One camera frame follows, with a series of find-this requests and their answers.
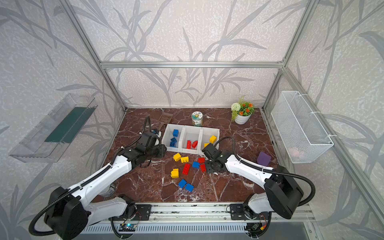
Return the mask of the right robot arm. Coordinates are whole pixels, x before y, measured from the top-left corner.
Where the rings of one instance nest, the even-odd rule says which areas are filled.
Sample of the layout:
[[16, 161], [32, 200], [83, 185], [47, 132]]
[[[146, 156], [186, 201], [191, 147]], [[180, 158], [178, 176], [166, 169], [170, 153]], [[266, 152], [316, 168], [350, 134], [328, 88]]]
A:
[[209, 143], [202, 153], [207, 158], [208, 173], [237, 174], [264, 190], [261, 194], [251, 194], [243, 202], [244, 215], [250, 220], [264, 213], [291, 219], [297, 207], [309, 203], [316, 194], [314, 183], [304, 176], [292, 174], [283, 166], [265, 167], [240, 157], [233, 137]]

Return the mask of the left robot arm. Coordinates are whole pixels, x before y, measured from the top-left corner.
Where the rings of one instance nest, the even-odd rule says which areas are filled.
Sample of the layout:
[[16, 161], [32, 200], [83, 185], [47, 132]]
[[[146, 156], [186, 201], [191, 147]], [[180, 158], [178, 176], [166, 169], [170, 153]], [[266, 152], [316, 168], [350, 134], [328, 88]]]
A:
[[161, 130], [153, 130], [150, 117], [146, 117], [141, 135], [117, 150], [110, 163], [68, 189], [55, 189], [49, 204], [31, 220], [29, 233], [33, 236], [56, 234], [63, 240], [72, 240], [86, 227], [100, 221], [133, 218], [137, 213], [135, 201], [125, 195], [95, 204], [92, 200], [121, 176], [145, 161], [163, 158], [166, 152]]

